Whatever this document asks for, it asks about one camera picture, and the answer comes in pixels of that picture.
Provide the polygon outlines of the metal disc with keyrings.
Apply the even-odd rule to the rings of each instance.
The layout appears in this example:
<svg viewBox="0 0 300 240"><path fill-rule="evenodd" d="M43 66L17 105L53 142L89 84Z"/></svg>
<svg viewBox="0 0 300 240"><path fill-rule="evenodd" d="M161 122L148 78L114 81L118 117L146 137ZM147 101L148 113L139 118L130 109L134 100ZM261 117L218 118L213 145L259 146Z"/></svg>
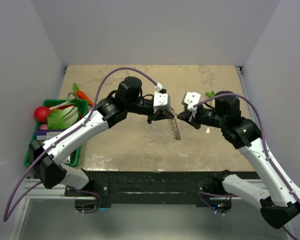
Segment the metal disc with keyrings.
<svg viewBox="0 0 300 240"><path fill-rule="evenodd" d="M174 119L168 120L168 123L169 123L170 130L172 132L173 138L177 141L180 141L181 134L180 134L177 120L176 120L176 116L174 117Z"/></svg>

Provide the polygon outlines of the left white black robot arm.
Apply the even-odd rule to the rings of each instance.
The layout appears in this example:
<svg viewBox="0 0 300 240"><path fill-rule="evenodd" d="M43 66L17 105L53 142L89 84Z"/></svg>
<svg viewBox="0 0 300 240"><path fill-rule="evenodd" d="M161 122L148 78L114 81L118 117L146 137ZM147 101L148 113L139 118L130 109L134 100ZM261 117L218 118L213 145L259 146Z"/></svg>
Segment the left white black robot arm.
<svg viewBox="0 0 300 240"><path fill-rule="evenodd" d="M30 167L44 187L51 189L63 184L75 188L82 196L89 196L94 184L84 170L64 164L66 157L89 139L125 120L129 113L146 116L148 124L174 118L170 110L171 97L160 84L151 99L142 93L142 81L126 77L116 90L71 127L43 143L32 141L28 148Z"/></svg>

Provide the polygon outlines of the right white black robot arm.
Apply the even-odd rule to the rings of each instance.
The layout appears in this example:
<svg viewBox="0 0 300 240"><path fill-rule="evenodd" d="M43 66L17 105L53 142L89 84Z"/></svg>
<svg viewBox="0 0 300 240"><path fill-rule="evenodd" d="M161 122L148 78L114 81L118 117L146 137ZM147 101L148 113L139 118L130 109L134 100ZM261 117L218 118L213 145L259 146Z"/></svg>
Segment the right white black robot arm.
<svg viewBox="0 0 300 240"><path fill-rule="evenodd" d="M226 141L233 145L258 174L264 188L225 170L213 183L213 192L220 197L235 195L257 208L273 228L283 228L300 214L300 188L289 178L274 155L266 138L258 111L257 122L242 116L240 100L253 104L244 96L220 91L204 101L197 92L187 92L182 100L184 111L178 114L195 129L202 125L219 128Z"/></svg>

